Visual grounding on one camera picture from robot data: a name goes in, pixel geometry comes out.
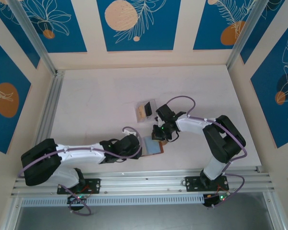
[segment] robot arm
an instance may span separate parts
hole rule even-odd
[[[209,190],[212,181],[222,174],[230,159],[241,151],[240,146],[229,135],[223,137],[224,130],[207,119],[195,119],[185,112],[175,114],[166,104],[156,112],[158,125],[153,126],[152,139],[154,140],[172,142],[173,132],[176,132],[177,138],[179,132],[204,134],[213,156],[201,172],[201,182]],[[213,121],[226,128],[245,147],[244,138],[227,116],[222,115]]]
[[[158,125],[153,126],[152,139],[172,142],[172,133],[192,132],[204,134],[212,152],[209,164],[201,172],[201,182],[207,190],[211,184],[227,168],[230,159],[245,146],[245,140],[224,115],[217,119],[195,119],[185,112],[175,114],[166,104],[157,109]],[[229,135],[222,136],[224,131],[217,125],[221,124],[236,139]],[[111,139],[89,146],[64,146],[56,144],[53,139],[46,139],[21,156],[25,182],[28,186],[52,182],[79,192],[85,186],[85,179],[78,168],[83,163],[103,164],[114,163],[118,159],[138,159],[142,148],[137,136],[130,134],[122,140]]]
[[[139,139],[134,134],[121,140],[104,140],[88,146],[64,146],[56,144],[53,139],[46,139],[21,156],[23,168],[47,154],[57,153],[26,169],[25,183],[34,186],[47,181],[56,185],[63,184],[74,193],[79,192],[86,186],[81,170],[78,169],[83,163],[104,164],[114,163],[118,159],[138,159],[142,155],[142,148],[139,148]]]

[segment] white table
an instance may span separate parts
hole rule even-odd
[[[51,137],[56,143],[89,145],[124,137],[124,126],[151,135],[153,122],[137,123],[137,102],[155,99],[157,107],[178,95],[196,100],[191,115],[213,118],[227,115],[244,136],[248,157],[233,166],[261,165],[225,65],[127,69],[67,70]],[[192,102],[177,99],[174,112],[188,111]],[[164,146],[164,153],[124,163],[81,165],[83,172],[129,172],[203,168],[212,154],[204,136],[180,133]]]

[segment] metal extrusion bar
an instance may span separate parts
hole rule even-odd
[[[89,206],[120,206],[120,205],[175,205],[175,204],[203,204],[202,194],[186,195],[137,195],[137,196],[99,196],[86,200]],[[22,207],[66,207],[65,197],[24,198]]]
[[[258,19],[260,18],[268,2],[269,0],[256,1],[256,4],[254,5],[254,8],[252,9],[248,19],[246,20],[246,23],[240,35],[238,36],[238,39],[228,57],[228,60],[226,61],[226,67],[228,71],[230,71],[231,68],[233,67],[235,61],[237,60],[237,57],[239,56],[241,50],[243,49],[246,41],[250,37]]]
[[[54,64],[52,63],[48,52],[42,43],[41,39],[39,38],[35,28],[33,27],[30,19],[28,18],[26,12],[24,11],[23,7],[21,6],[21,3],[19,0],[6,0],[12,13],[15,15],[15,18],[17,19],[19,25],[24,30],[25,34],[29,38],[30,42],[32,43],[34,49],[37,51],[38,55],[41,57],[41,59],[44,61],[46,67],[49,69],[49,71],[53,74],[53,76],[56,75],[56,68]]]
[[[10,209],[6,213],[3,222],[0,226],[0,230],[14,230],[17,219],[20,213],[20,208],[23,203],[23,198],[17,197],[17,198],[10,198],[8,200],[8,203],[10,204]]]
[[[276,193],[263,192],[274,229],[288,230],[288,219]]]
[[[53,79],[52,86],[49,91],[48,99],[45,105],[44,114],[42,116],[42,121],[36,137],[35,145],[50,137],[63,84],[63,78],[64,72],[58,71],[56,77]]]
[[[228,172],[244,176],[246,182],[241,192],[274,191],[268,173],[258,173],[255,170],[230,169]],[[198,176],[200,170],[172,170],[154,172],[125,172],[125,173],[87,173],[85,178],[100,178],[100,193],[96,196],[121,195],[185,195],[190,194],[182,185],[186,176]],[[240,185],[241,179],[228,177],[229,191],[234,192]],[[24,179],[17,179],[12,197],[60,197],[56,194],[57,187],[52,184],[43,184],[28,187]],[[212,192],[195,192],[193,194],[208,194]]]

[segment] beige wall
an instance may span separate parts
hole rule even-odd
[[[181,0],[172,51],[107,52],[96,0],[72,0],[87,53],[49,54],[58,69],[106,69],[225,64],[231,49],[193,46],[206,0]]]
[[[230,76],[260,160],[265,170],[270,173],[275,189],[288,216],[288,144],[278,149],[276,148],[250,81],[252,75],[287,28],[288,0],[285,0],[247,63],[243,65],[239,57],[230,71]]]
[[[0,218],[21,169],[20,156],[32,147],[44,108],[52,76],[42,62],[37,69],[31,64],[10,32],[0,20],[0,45],[31,82],[12,142],[7,154],[0,152]]]

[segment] orange circle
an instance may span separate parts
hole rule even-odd
[[[207,2],[209,5],[214,5],[218,2],[218,0],[208,0]]]
[[[125,0],[112,2],[105,10],[105,19],[111,29],[129,30],[138,22],[136,9]]]
[[[16,115],[19,106],[19,95],[17,89],[10,83],[0,84],[0,114],[7,118]]]
[[[43,35],[45,36],[45,38],[48,38],[48,39],[54,38],[54,32],[52,32],[51,30],[44,30]]]
[[[275,95],[275,101],[278,105],[282,105],[286,100],[286,95],[284,92],[277,92],[277,94]]]
[[[228,26],[221,35],[221,43],[225,46],[232,46],[237,41],[237,34],[239,35],[241,33],[242,28],[244,27],[245,22],[240,21],[236,22],[233,25]]]

